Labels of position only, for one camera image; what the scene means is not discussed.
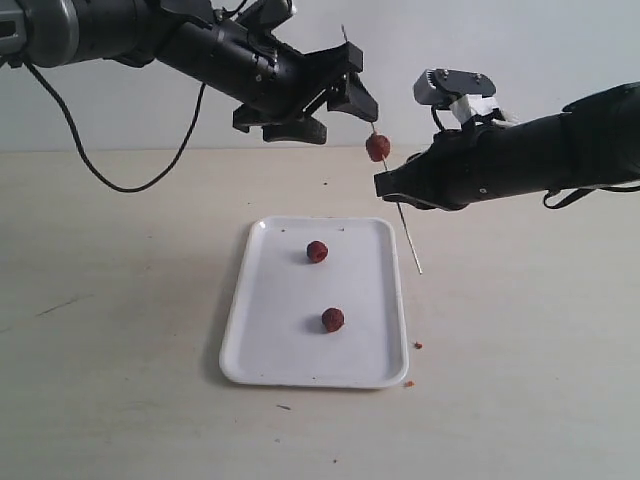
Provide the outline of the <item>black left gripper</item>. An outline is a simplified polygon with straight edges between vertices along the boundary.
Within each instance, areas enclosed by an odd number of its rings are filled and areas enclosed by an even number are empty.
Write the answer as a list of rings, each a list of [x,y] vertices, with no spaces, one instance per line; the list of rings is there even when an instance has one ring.
[[[314,117],[328,111],[378,120],[379,106],[362,84],[363,52],[351,42],[308,54],[280,53],[271,76],[258,75],[257,97],[233,112],[233,127],[244,133],[260,127],[263,140],[324,145],[327,128]]]

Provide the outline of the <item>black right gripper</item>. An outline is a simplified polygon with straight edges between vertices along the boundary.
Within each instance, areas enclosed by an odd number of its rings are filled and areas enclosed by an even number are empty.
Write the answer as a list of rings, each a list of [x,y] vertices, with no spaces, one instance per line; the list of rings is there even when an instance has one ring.
[[[374,176],[376,195],[418,210],[458,211],[491,200],[486,150],[492,136],[492,126],[475,123],[435,134],[429,148]]]

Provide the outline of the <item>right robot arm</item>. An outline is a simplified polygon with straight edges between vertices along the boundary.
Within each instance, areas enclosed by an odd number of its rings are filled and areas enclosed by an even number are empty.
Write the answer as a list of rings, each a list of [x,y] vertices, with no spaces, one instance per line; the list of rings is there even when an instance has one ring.
[[[419,210],[457,211],[529,193],[585,195],[639,178],[639,86],[623,84],[508,128],[435,134],[403,165],[375,175],[376,194]]]

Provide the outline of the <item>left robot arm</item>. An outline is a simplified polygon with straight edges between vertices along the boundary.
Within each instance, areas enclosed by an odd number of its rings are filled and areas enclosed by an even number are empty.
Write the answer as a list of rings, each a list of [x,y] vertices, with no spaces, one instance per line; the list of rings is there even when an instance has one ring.
[[[114,60],[159,61],[237,101],[233,127],[262,130],[266,142],[323,145],[314,118],[325,106],[367,123],[379,107],[362,84],[353,43],[302,53],[273,31],[296,12],[290,1],[254,1],[241,12],[209,1],[4,1],[1,54],[42,68]]]

